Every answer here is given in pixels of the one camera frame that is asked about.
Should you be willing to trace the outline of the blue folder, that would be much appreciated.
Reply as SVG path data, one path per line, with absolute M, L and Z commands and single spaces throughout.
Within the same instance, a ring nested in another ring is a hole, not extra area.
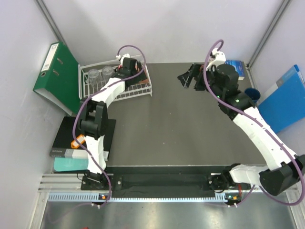
M 275 133 L 305 117 L 305 81 L 298 65 L 293 65 L 262 95 L 258 109 Z

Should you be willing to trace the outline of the aluminium frame rail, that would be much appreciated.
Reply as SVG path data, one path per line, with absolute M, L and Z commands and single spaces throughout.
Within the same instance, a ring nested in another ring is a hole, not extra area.
M 40 192 L 74 192 L 82 185 L 83 174 L 43 174 L 39 184 Z

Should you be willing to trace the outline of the clear drinking glass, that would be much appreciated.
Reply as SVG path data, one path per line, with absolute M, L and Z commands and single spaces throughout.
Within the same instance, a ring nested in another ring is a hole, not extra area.
M 88 71 L 88 81 L 92 87 L 98 87 L 102 82 L 102 76 L 97 69 L 91 69 Z
M 114 68 L 112 66 L 105 66 L 102 68 L 102 77 L 103 77 L 103 81 L 105 83 L 107 83 L 110 78 L 114 75 L 115 71 Z

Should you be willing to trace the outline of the clear drinking glass right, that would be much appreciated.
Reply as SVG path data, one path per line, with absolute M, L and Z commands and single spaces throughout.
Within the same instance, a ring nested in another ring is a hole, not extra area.
M 103 81 L 105 83 L 107 83 L 110 78 L 114 75 L 115 71 L 114 68 L 112 66 L 105 66 L 102 68 L 102 77 L 103 77 Z

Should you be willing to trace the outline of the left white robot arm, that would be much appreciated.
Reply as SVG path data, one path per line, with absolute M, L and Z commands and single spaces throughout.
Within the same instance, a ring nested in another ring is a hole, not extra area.
M 73 126 L 73 138 L 88 153 L 88 167 L 82 178 L 81 190 L 111 188 L 104 159 L 104 138 L 109 129 L 108 107 L 129 86 L 146 77 L 144 67 L 137 59 L 126 54 L 119 61 L 120 65 L 105 86 L 81 100 Z

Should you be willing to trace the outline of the clear drinking glass left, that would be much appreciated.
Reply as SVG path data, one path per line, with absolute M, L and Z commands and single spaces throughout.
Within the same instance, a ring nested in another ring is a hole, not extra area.
M 92 87 L 98 87 L 102 82 L 102 76 L 97 69 L 91 69 L 88 71 L 88 81 Z

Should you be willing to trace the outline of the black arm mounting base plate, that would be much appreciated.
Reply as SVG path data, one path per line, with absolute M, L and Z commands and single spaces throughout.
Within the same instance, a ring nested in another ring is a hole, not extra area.
M 213 197 L 216 191 L 237 189 L 225 178 L 225 166 L 112 166 L 107 167 L 112 197 Z

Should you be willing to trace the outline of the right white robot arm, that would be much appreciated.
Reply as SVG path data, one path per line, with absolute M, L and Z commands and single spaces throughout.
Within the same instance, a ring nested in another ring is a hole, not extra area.
M 298 156 L 276 136 L 264 121 L 252 99 L 238 88 L 239 74 L 229 64 L 212 66 L 205 72 L 200 64 L 192 64 L 177 78 L 184 88 L 192 79 L 197 91 L 208 91 L 218 99 L 218 106 L 244 133 L 263 156 L 266 166 L 247 166 L 240 163 L 226 167 L 211 178 L 216 189 L 232 189 L 239 183 L 260 186 L 268 194 L 277 196 L 298 182 L 304 181 L 305 156 Z

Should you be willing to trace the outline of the teal notebook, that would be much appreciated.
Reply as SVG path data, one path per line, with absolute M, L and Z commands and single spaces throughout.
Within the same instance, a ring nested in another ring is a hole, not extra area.
M 56 157 L 53 168 L 55 172 L 71 172 L 86 170 L 87 166 L 88 159 Z

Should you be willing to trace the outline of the green lever arch binder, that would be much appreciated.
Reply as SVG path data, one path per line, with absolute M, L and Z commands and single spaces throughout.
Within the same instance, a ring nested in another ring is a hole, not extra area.
M 51 44 L 33 91 L 51 101 L 69 115 L 78 113 L 79 63 L 68 47 Z

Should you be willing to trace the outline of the black book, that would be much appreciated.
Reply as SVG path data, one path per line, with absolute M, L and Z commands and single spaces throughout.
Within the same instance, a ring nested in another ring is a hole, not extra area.
M 88 153 L 80 146 L 76 146 L 76 142 L 74 142 L 72 136 L 72 128 L 74 121 L 75 117 L 65 116 L 63 118 L 60 128 L 53 142 L 52 148 L 50 150 L 50 157 L 88 159 Z M 116 120 L 109 120 L 109 127 L 107 129 L 103 142 L 105 161 L 108 161 L 109 153 L 111 150 L 115 124 Z

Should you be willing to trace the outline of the dark blue ceramic mug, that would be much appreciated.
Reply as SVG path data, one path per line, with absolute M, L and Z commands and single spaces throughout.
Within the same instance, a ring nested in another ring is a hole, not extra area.
M 246 88 L 244 93 L 251 98 L 254 104 L 261 98 L 261 93 L 255 88 Z

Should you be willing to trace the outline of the blue cover paperback book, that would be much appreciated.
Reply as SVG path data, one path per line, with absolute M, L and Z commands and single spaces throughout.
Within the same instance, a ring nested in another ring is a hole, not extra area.
M 243 80 L 245 78 L 244 64 L 242 61 L 226 60 L 225 63 L 235 68 L 236 72 L 239 74 L 239 80 Z

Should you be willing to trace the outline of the pink ceramic mug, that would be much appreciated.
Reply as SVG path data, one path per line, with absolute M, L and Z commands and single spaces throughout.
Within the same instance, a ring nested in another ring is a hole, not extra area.
M 145 67 L 141 64 L 140 67 L 138 67 L 138 72 L 143 70 L 143 72 L 138 76 L 138 83 L 137 84 L 144 84 L 144 83 L 149 83 L 149 79 L 146 73 Z

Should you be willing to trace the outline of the orange tag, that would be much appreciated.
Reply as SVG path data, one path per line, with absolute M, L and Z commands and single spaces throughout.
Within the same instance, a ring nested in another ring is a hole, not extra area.
M 84 142 L 85 142 L 84 135 L 79 135 L 76 140 L 73 140 L 71 142 L 71 148 L 72 149 L 77 149 L 77 148 L 80 147 L 80 144 L 83 144 Z

